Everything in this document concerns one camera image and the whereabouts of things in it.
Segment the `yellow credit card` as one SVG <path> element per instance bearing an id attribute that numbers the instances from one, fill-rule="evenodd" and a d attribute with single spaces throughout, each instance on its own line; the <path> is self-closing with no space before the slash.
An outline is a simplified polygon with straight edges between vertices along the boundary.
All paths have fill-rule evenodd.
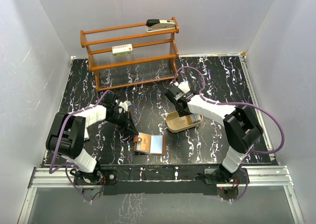
<path id="1" fill-rule="evenodd" d="M 140 138 L 141 141 L 137 142 L 137 150 L 141 152 L 149 152 L 151 146 L 151 135 L 139 133 L 138 138 Z"/>

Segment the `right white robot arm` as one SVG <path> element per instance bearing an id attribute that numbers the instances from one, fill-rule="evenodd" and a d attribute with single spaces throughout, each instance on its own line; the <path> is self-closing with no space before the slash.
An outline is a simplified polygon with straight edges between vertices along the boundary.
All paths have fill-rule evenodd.
<path id="1" fill-rule="evenodd" d="M 191 91 L 189 87 L 182 89 L 180 86 L 172 86 L 165 95 L 175 106 L 180 117 L 200 115 L 224 127 L 229 149 L 219 168 L 206 178 L 219 182 L 233 182 L 238 176 L 237 171 L 243 159 L 263 135 L 263 129 L 250 106 L 221 105 Z"/>

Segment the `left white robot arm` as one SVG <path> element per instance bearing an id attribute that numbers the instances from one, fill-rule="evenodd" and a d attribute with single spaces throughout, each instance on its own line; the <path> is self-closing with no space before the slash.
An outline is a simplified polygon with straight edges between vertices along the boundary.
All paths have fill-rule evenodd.
<path id="1" fill-rule="evenodd" d="M 96 104 L 72 113 L 58 112 L 46 140 L 46 149 L 54 154 L 50 172 L 70 167 L 71 174 L 78 179 L 91 184 L 100 183 L 104 177 L 100 163 L 83 147 L 89 139 L 87 128 L 106 121 L 117 125 L 121 133 L 137 136 L 129 106 L 130 101 L 121 101 L 115 93 L 107 90 Z"/>

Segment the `brown leather card holder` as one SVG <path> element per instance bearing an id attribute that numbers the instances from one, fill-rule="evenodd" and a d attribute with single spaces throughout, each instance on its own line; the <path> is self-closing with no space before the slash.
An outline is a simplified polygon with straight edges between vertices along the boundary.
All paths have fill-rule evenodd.
<path id="1" fill-rule="evenodd" d="M 138 138 L 138 135 L 133 138 L 133 141 L 135 143 L 134 151 L 147 154 L 147 155 L 160 155 L 163 156 L 165 154 L 166 149 L 166 136 L 165 135 L 153 135 L 151 134 L 151 146 L 149 152 L 141 152 L 137 150 L 137 142 L 141 141 L 140 138 Z"/>

